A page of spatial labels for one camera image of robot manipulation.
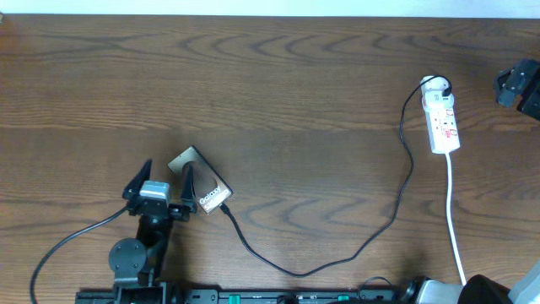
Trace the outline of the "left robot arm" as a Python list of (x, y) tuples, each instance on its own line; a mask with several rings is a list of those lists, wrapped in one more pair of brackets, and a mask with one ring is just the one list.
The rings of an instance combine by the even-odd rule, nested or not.
[(193, 168), (189, 165), (182, 170), (185, 176), (181, 203), (172, 204), (170, 185), (150, 179), (151, 165), (152, 161), (147, 160), (122, 193), (127, 212), (139, 220), (137, 235), (120, 240), (109, 253), (109, 265), (115, 275), (113, 301), (117, 304), (183, 302), (176, 284), (160, 276), (173, 224), (187, 222), (190, 214), (197, 211)]

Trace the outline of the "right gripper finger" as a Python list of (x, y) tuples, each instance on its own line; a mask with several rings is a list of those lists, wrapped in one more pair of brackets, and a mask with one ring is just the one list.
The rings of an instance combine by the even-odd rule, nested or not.
[(505, 71), (500, 71), (494, 79), (494, 90), (510, 90), (516, 89), (515, 85), (515, 69), (510, 68)]
[(501, 86), (496, 93), (496, 102), (504, 107), (510, 108), (514, 105), (516, 97), (520, 91), (514, 86)]

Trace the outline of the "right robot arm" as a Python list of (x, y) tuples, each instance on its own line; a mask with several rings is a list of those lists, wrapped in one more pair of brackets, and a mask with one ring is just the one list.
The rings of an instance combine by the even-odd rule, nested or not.
[[(451, 195), (453, 172), (451, 153), (461, 147), (454, 112), (455, 97), (451, 81), (442, 75), (423, 77), (418, 85), (424, 109), (431, 152), (444, 155), (447, 172), (445, 217), (451, 248), (456, 262), (460, 283), (447, 284), (432, 279), (411, 282), (395, 303), (538, 303), (539, 265), (533, 268), (511, 289), (477, 274), (467, 279), (463, 268), (456, 232), (452, 219)], [(513, 106), (534, 119), (539, 118), (539, 61), (522, 59), (513, 68), (501, 71), (494, 79), (495, 102)]]

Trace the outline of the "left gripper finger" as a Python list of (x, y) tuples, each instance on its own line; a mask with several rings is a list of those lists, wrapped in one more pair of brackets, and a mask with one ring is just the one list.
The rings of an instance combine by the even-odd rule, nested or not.
[(122, 197), (135, 198), (139, 195), (143, 184), (150, 178), (152, 160), (147, 159), (136, 176), (125, 186)]
[(181, 201), (190, 211), (197, 211), (196, 195), (193, 181), (193, 168), (191, 165), (185, 165), (182, 169), (182, 191)]

